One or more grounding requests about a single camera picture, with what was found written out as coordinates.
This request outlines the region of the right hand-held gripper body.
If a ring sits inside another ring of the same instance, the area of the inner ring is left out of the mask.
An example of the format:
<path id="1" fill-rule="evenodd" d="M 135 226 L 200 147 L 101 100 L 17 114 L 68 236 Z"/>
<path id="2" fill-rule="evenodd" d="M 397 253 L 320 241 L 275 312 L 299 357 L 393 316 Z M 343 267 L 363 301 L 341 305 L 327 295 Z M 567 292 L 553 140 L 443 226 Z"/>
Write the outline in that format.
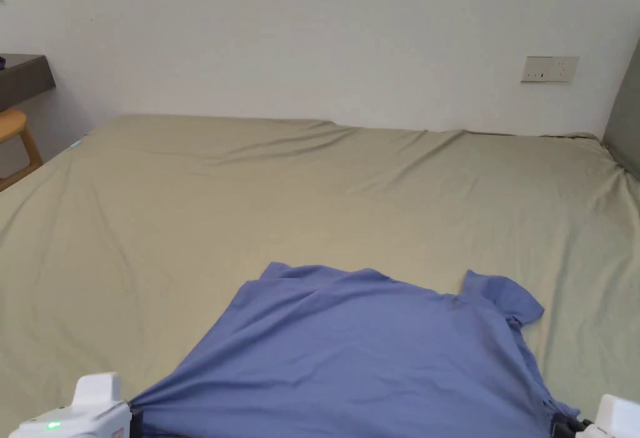
<path id="1" fill-rule="evenodd" d="M 595 421 L 576 437 L 639 437 L 639 403 L 604 394 Z"/>

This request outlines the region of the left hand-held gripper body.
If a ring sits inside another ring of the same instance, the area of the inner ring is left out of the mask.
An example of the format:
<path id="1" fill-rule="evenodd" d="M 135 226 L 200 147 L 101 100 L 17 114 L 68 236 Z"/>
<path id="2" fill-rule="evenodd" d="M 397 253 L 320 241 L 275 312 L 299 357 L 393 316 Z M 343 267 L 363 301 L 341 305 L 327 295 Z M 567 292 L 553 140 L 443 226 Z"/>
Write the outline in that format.
<path id="1" fill-rule="evenodd" d="M 118 374 L 90 374 L 78 380 L 71 405 L 21 423 L 19 437 L 130 437 L 132 416 Z"/>

